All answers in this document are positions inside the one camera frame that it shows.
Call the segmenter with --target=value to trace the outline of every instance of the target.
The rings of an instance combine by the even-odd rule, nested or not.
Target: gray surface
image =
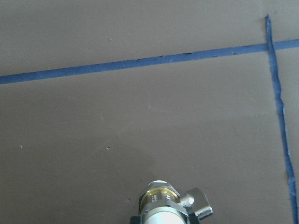
[[[277,52],[278,69],[282,87],[282,99],[285,104],[285,121],[287,126],[289,148],[295,175],[297,189],[299,180],[299,49],[280,50]]]
[[[0,75],[299,37],[295,0],[2,0]]]
[[[267,53],[2,85],[0,222],[124,224],[154,179],[203,223],[292,223]]]

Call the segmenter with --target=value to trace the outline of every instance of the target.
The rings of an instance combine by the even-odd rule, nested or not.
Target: horizontal blue tape line
[[[278,49],[299,47],[299,40],[276,42],[275,45],[277,46]],[[80,74],[87,74],[87,73],[101,72],[101,71],[129,69],[129,68],[136,68],[136,67],[143,67],[143,66],[150,66],[150,65],[157,65],[157,64],[185,62],[185,61],[192,61],[192,60],[199,60],[199,59],[213,58],[213,57],[242,55],[242,54],[256,53],[256,52],[262,52],[267,50],[268,50],[267,44],[262,43],[262,44],[255,44],[249,46],[196,51],[193,53],[183,53],[177,55],[156,56],[156,57],[142,58],[137,60],[126,60],[126,61],[118,61],[118,62],[110,62],[110,63],[83,65],[83,66],[69,67],[63,69],[35,71],[35,72],[21,73],[15,75],[0,76],[0,84],[80,75]]]
[[[280,126],[282,146],[284,149],[285,166],[288,174],[288,185],[290,191],[291,207],[294,224],[298,224],[298,205],[297,205],[297,191],[296,191],[296,178],[294,168],[291,161],[291,154],[287,141],[286,125],[285,125],[285,114],[284,114],[284,103],[281,98],[281,83],[279,80],[278,63],[276,58],[276,49],[285,49],[298,46],[298,41],[287,41],[277,42],[275,45],[272,40],[272,25],[269,15],[266,17],[266,39],[269,51],[269,63],[273,81],[273,89],[276,101],[276,108],[278,112],[278,120]]]

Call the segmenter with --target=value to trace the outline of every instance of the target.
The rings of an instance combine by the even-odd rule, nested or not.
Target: wrinkled blue tape
[[[287,48],[294,48],[294,47],[299,47],[299,40],[280,41],[275,43],[275,49],[287,49]],[[149,57],[149,58],[142,58],[138,60],[126,60],[126,61],[118,61],[118,62],[110,62],[110,63],[102,63],[102,64],[84,65],[78,67],[69,67],[63,69],[35,71],[35,72],[21,73],[15,75],[1,76],[0,84],[25,82],[25,81],[32,81],[32,80],[46,79],[46,78],[56,78],[56,77],[63,77],[63,76],[73,76],[73,75],[87,74],[92,72],[129,69],[129,68],[136,68],[136,67],[143,67],[143,66],[150,66],[150,65],[157,65],[157,64],[185,62],[185,61],[192,61],[192,60],[199,60],[199,59],[213,58],[213,57],[242,55],[242,54],[256,53],[256,52],[262,52],[267,50],[268,50],[267,44],[262,43],[262,44],[255,44],[249,46],[196,51],[193,53],[184,53],[184,54],[177,54],[177,55]]]
[[[281,84],[280,84],[280,80],[279,80],[279,76],[278,76],[278,64],[277,64],[276,53],[275,53],[275,49],[281,49],[284,45],[280,44],[280,43],[279,44],[276,43],[276,45],[274,46],[273,40],[272,40],[272,25],[271,25],[271,20],[270,20],[269,15],[266,17],[266,39],[267,39],[267,45],[268,45],[269,63],[270,63],[270,69],[271,69],[271,74],[272,74],[276,107],[277,107],[277,112],[278,112],[281,139],[282,139],[284,155],[285,155],[285,165],[286,165],[286,171],[288,174],[288,184],[289,184],[289,190],[290,190],[293,219],[294,219],[294,223],[298,224],[296,178],[295,178],[294,169],[293,169],[293,165],[292,165],[292,161],[291,161],[290,150],[288,147],[286,126],[285,126],[284,103],[281,98]],[[295,41],[288,42],[289,48],[293,47],[293,46],[297,46],[297,45],[298,45],[298,43]]]

